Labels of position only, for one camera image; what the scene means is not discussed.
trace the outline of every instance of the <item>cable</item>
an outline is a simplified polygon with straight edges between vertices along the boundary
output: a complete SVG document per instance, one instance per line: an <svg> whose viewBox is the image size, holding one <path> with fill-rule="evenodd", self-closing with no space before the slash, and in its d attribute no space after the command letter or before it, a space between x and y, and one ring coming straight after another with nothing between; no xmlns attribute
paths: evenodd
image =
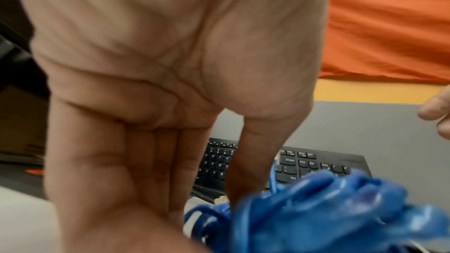
<svg viewBox="0 0 450 253"><path fill-rule="evenodd" d="M229 204L199 206L191 238L214 253L401 253L409 239L448 238L449 218L432 206L405 203L407 191L362 172L310 173L298 183Z"/></svg>

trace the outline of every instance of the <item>palm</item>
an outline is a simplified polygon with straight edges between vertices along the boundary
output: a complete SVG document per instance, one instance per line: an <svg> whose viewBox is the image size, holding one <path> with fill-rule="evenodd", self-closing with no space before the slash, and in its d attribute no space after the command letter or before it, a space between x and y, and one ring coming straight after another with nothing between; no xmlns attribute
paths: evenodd
<svg viewBox="0 0 450 253"><path fill-rule="evenodd" d="M326 0L23 1L53 94L47 190L63 229L137 205L179 221L223 108L245 116L228 191L254 191L312 107Z"/></svg>

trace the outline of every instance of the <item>gray desk surface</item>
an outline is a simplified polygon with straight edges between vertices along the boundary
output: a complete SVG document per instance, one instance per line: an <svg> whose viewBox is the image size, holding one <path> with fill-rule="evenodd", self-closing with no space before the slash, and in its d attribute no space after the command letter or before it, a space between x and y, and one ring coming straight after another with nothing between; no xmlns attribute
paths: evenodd
<svg viewBox="0 0 450 253"><path fill-rule="evenodd" d="M316 102L286 146L363 155L372 174L400 183L414 203L450 213L450 141L434 122L420 120L417 105ZM240 116L220 114L212 137L237 140Z"/></svg>

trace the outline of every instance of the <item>orange fabric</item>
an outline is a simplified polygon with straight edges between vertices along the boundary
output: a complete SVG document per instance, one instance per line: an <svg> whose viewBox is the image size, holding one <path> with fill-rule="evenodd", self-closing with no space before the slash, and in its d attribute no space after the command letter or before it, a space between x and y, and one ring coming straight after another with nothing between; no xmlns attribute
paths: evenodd
<svg viewBox="0 0 450 253"><path fill-rule="evenodd" d="M321 77L450 83L450 0L330 0Z"/></svg>

